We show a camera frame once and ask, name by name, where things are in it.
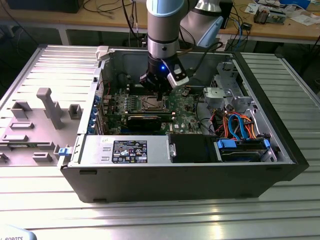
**warning label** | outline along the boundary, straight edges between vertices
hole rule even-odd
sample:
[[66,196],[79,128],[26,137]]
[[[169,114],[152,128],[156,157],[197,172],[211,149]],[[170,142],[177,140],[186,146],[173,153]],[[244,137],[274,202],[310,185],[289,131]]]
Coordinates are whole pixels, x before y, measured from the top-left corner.
[[114,164],[147,163],[147,141],[114,141],[112,162]]

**wire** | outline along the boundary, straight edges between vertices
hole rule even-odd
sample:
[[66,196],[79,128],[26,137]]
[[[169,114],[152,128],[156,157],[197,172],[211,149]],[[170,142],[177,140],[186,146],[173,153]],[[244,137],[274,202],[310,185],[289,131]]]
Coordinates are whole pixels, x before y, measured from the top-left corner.
[[223,127],[224,127],[224,137],[228,138],[229,135],[229,131],[228,131],[228,127],[227,127],[227,118],[225,116],[223,116]]
[[215,51],[215,50],[221,48],[224,44],[223,44],[221,41],[217,41],[217,42],[212,43],[212,44],[205,50],[205,52],[203,53],[203,55],[202,55],[202,57],[200,58],[197,66],[196,66],[195,69],[193,70],[193,74],[196,73],[197,70],[200,68],[200,65],[201,65],[201,63],[203,62],[203,60],[205,59],[207,53],[210,51],[210,49],[212,49],[212,47],[213,47],[214,45],[218,45],[218,46],[217,46],[216,48],[214,48],[212,51]]
[[193,45],[192,45],[192,47],[188,48],[187,50],[185,50],[185,51],[183,51],[183,52],[179,52],[179,53],[178,53],[179,56],[191,52],[191,51],[195,48],[195,46],[197,45],[194,36],[192,36],[192,34],[191,34],[190,32],[188,32],[183,26],[180,26],[180,34],[181,34],[181,38],[182,38],[183,42],[186,44],[186,41],[184,40],[184,36],[183,36],[183,34],[182,34],[181,29],[182,29],[183,31],[185,31],[186,34],[189,35],[189,37],[192,39]]
[[107,5],[113,5],[113,4],[117,4],[120,0],[116,0],[115,2],[111,2],[111,3],[104,3],[102,5],[100,5],[100,7],[102,6],[107,6]]
[[[240,24],[240,26],[241,26],[241,25],[242,25],[242,23],[243,23],[243,20],[242,20],[241,16],[238,14],[238,10],[237,10],[237,9],[236,9],[236,7],[235,7],[235,3],[233,3],[232,7],[234,8],[235,13],[230,12],[230,14],[237,16],[237,21],[238,21],[238,23],[239,23],[239,24]],[[234,41],[236,40],[236,37],[237,37],[237,35],[239,34],[239,32],[240,32],[240,29],[239,29],[239,28],[237,28],[237,33],[236,33],[236,35],[234,36],[234,38],[233,38],[233,40],[232,40],[231,44],[230,44],[230,43],[228,43],[228,44],[229,44],[229,46],[225,49],[226,51],[228,51],[228,49],[229,49],[229,47],[230,47],[230,46],[233,46]]]
[[[99,11],[96,11],[96,10],[88,9],[88,8],[86,7],[86,4],[89,3],[90,1],[91,1],[91,0],[86,0],[86,1],[83,3],[83,8],[84,8],[85,10],[89,11],[89,12],[92,12],[92,13],[109,13],[109,12],[112,12],[112,11],[114,11],[114,10],[121,9],[121,8],[123,7],[123,6],[121,5],[121,6],[118,6],[118,7],[112,8],[112,9],[108,9],[108,10],[99,10]],[[105,3],[105,4],[100,5],[99,8],[102,7],[102,6],[105,6],[105,5],[109,5],[109,4],[115,4],[115,3]],[[132,3],[128,3],[128,4],[124,5],[124,6],[127,7],[127,6],[130,6],[131,4],[132,4]]]
[[9,40],[12,49],[16,50],[20,57],[22,57],[22,58],[24,58],[24,59],[28,59],[27,56],[21,55],[20,52],[19,52],[19,50],[20,50],[20,51],[23,51],[23,52],[25,52],[25,53],[27,53],[27,54],[29,54],[30,56],[32,55],[32,54],[31,54],[30,52],[28,52],[27,50],[24,50],[23,48],[19,47],[19,40],[20,40],[20,36],[21,36],[21,33],[23,32],[23,30],[21,30],[21,32],[19,33],[19,38],[18,38],[17,46],[15,46],[14,43],[13,43],[13,39],[14,39],[15,37],[9,37],[9,36],[7,35],[7,33],[6,33],[1,27],[0,27],[0,30],[1,30],[2,34],[6,37],[6,40],[7,40],[7,39]]
[[310,52],[312,52],[315,49],[315,47],[316,47],[317,43],[319,42],[319,40],[320,40],[320,35],[318,36],[318,39],[315,41],[315,43],[314,43],[313,47],[311,48]]
[[238,47],[239,47],[239,44],[241,43],[242,29],[241,29],[240,23],[237,20],[234,19],[233,21],[235,21],[238,24],[239,31],[240,31],[239,41],[237,42],[236,47],[234,49],[234,51],[236,51],[238,49]]
[[251,139],[253,139],[253,137],[252,137],[252,135],[251,135],[251,132],[250,132],[250,128],[246,125],[246,126],[245,126],[245,129],[247,130],[247,132],[248,132],[248,134],[249,134],[249,137],[250,137]]
[[36,45],[39,45],[39,43],[25,30],[25,28],[7,11],[7,9],[5,8],[2,0],[0,0],[1,6],[3,8],[3,10],[6,12],[6,14],[8,14],[8,16],[20,27],[23,29],[23,31],[32,39],[32,41],[34,41],[34,43]]
[[186,42],[186,40],[185,40],[185,38],[184,38],[184,35],[182,34],[181,27],[179,28],[179,33],[180,33],[180,36],[181,36],[181,39],[182,39],[184,45],[185,45],[186,47],[188,47],[188,44],[187,44],[187,42]]
[[304,64],[302,64],[301,68],[300,68],[300,76],[303,77],[304,73],[306,72],[306,70],[308,69],[310,63],[313,61],[313,59],[319,54],[320,52],[320,46],[317,48],[317,50],[315,50],[314,52],[314,49],[317,45],[317,43],[319,42],[320,40],[320,35],[319,37],[317,38],[317,40],[315,41],[314,45],[312,46],[312,49],[310,50],[310,53],[308,55],[308,57],[306,58],[306,61],[304,61]]
[[102,83],[109,84],[110,82],[107,81],[107,80],[102,80],[102,81],[98,84],[98,86],[96,87],[96,89],[99,89],[99,88],[100,88],[100,85],[101,85]]
[[110,93],[110,89],[111,89],[111,87],[110,87],[110,82],[108,82],[108,92],[106,93],[107,96],[108,96],[109,93]]
[[[101,7],[103,6],[106,6],[106,5],[110,5],[110,4],[116,4],[117,2],[112,2],[112,3],[106,3],[106,4],[101,4],[101,5],[98,5],[98,0],[94,0],[94,3],[95,3],[95,8],[97,11],[103,11],[103,9],[101,9]],[[105,17],[108,17],[110,19],[114,19],[114,17],[112,16],[113,11],[108,11],[108,12],[98,12],[98,14],[102,15],[102,16],[105,16]]]
[[137,40],[140,40],[140,39],[138,38],[138,36],[135,34],[133,28],[132,28],[131,25],[130,25],[130,21],[129,21],[129,18],[128,18],[127,10],[126,10],[126,8],[125,8],[126,5],[125,5],[124,0],[121,0],[121,3],[122,3],[122,9],[123,9],[123,13],[124,13],[124,16],[125,16],[126,23],[128,24],[128,27],[129,27],[132,35],[133,35]]
[[[134,2],[134,14],[135,14],[135,28],[136,28],[136,34],[137,34],[137,36],[139,36],[138,14],[137,14],[137,3],[136,3],[136,2]],[[138,48],[139,48],[139,46],[140,46],[140,44],[139,44],[139,40],[140,40],[140,38],[138,38],[138,39],[136,40],[137,45],[138,45]]]
[[213,132],[210,128],[208,128],[206,125],[204,125],[204,124],[199,120],[199,116],[198,116],[198,104],[199,104],[199,100],[200,100],[200,98],[201,98],[201,95],[202,95],[203,93],[204,93],[204,92],[201,91],[201,93],[199,94],[198,100],[196,101],[196,104],[195,104],[195,117],[196,117],[197,121],[200,123],[200,125],[201,125],[202,127],[204,127],[206,130],[208,130],[208,132],[209,132],[210,134],[214,134],[214,132]]
[[[132,4],[131,15],[130,15],[130,20],[132,20],[132,24],[131,24],[131,22],[129,23],[132,28],[134,27],[134,24],[135,24],[134,9],[135,9],[135,2],[133,2],[133,4]],[[129,47],[131,47],[130,36],[131,36],[131,31],[129,30],[129,36],[128,36]]]

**electronics cluttered desk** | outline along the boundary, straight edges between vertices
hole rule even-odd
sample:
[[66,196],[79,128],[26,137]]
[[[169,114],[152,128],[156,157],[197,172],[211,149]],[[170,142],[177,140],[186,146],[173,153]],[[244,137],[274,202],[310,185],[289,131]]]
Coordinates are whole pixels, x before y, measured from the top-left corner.
[[[98,1],[100,4],[114,3],[114,0]],[[252,29],[248,37],[253,41],[264,42],[280,42],[280,43],[299,43],[299,44],[314,44],[319,36],[319,25],[312,24],[305,26],[287,18],[283,25],[281,24],[256,24],[253,20],[253,14],[245,13],[245,5],[252,3],[250,0],[235,0],[235,7],[238,14],[244,22],[252,24]],[[91,0],[86,5],[89,10],[96,11],[95,1]],[[112,7],[106,6],[106,10],[120,7],[118,1]],[[70,45],[70,40],[67,30],[91,30],[102,32],[129,32],[129,28],[122,10],[116,9],[113,11],[112,17],[107,17],[97,12],[90,12],[83,7],[78,13],[63,13],[63,12],[48,12],[48,11],[33,11],[33,10],[12,10],[5,4],[8,12],[23,26],[39,27],[39,28],[54,28],[59,31],[61,42],[63,45]],[[131,10],[130,6],[126,7],[127,12]],[[312,11],[320,11],[320,6],[310,4],[308,9]],[[137,4],[138,26],[140,33],[147,32],[147,9],[145,3]],[[0,8],[0,25],[16,25],[14,21]],[[219,31],[218,37],[222,42],[228,39],[233,39],[238,30],[232,21],[228,21],[226,29]]]

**metal slat surface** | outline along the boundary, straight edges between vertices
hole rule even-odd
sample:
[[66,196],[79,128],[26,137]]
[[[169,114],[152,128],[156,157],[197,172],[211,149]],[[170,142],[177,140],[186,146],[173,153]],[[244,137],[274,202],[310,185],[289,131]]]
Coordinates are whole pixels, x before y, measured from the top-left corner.
[[[54,48],[52,51],[72,52],[81,47],[69,49],[50,45],[48,48],[50,51]],[[83,52],[86,50],[96,51],[84,47]],[[254,53],[246,56],[254,56],[250,59],[254,64],[261,60],[261,56]],[[26,79],[21,89],[29,93],[33,87],[46,83],[59,90],[60,85],[55,82],[44,78]],[[64,80],[63,83],[70,89],[90,85],[89,80]],[[299,86],[298,83],[293,85],[295,90],[290,88],[290,91],[300,93],[301,90],[296,89],[300,89]],[[304,121],[304,115],[313,113],[313,117],[318,117],[320,113],[316,105],[308,108],[290,105],[287,108],[275,104],[275,109],[282,110],[279,115],[285,120]],[[0,111],[0,115],[5,114],[3,110],[6,108]],[[290,133],[310,167],[293,181],[277,183],[259,198],[84,203],[55,166],[0,167],[0,222],[27,228],[36,234],[38,240],[318,240],[320,149],[317,143],[320,131],[295,129]]]
[[[242,56],[247,63],[251,63],[252,57],[248,57],[246,54]],[[264,78],[261,74],[255,74],[255,76],[259,77],[257,79],[258,82],[262,89],[265,90],[265,94],[277,111],[279,117],[283,120],[284,125],[289,130],[304,157],[311,166],[319,166],[320,101],[314,97],[310,88],[305,86],[303,80],[291,71],[291,67],[286,65],[285,61],[277,59],[277,63],[274,62],[274,65],[281,66],[281,69],[285,68],[287,74],[279,74],[275,77],[277,80],[271,82],[273,87],[270,87],[270,81],[261,79]],[[266,67],[263,68],[265,72],[275,71],[273,69],[273,66],[271,66],[270,69]],[[292,91],[293,88],[299,88],[300,90]],[[314,182],[317,183],[317,180],[320,179],[320,174],[313,176]]]

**electronic equipment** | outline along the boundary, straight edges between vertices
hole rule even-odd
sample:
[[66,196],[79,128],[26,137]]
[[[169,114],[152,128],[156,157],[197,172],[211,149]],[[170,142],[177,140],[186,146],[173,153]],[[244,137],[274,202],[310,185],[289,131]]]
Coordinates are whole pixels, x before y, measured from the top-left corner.
[[[158,101],[139,84],[146,50],[79,50],[94,61],[74,47],[37,49],[3,98],[1,115],[13,116],[2,121],[1,166],[57,165],[87,203],[254,198],[308,167],[299,147],[309,140],[298,138],[298,147],[287,130],[303,121],[288,121],[281,109],[301,119],[299,105],[283,102],[304,103],[303,110],[320,103],[283,59],[209,52],[196,78]],[[57,53],[65,56],[52,63]],[[202,55],[180,60],[191,68]],[[47,80],[41,87],[37,75]],[[281,85],[270,84],[288,78],[292,85],[275,97],[270,89]],[[293,88],[298,99],[283,97]]]
[[84,0],[7,0],[11,9],[76,14]]
[[[72,154],[62,151],[59,160],[82,201],[258,197],[308,167],[257,87],[246,62],[251,55],[233,54],[230,60],[229,54],[209,53],[197,80],[159,101],[138,82],[146,56],[143,50],[113,48],[98,68],[98,79],[110,81],[110,91],[107,85],[91,88],[87,106],[94,111],[82,115]],[[191,67],[200,57],[188,53],[181,62]],[[122,67],[114,69],[116,63]],[[209,75],[214,69],[218,74]],[[100,116],[104,134],[95,123]]]
[[259,6],[253,20],[256,24],[283,24],[286,20],[286,14],[282,9],[274,7]]

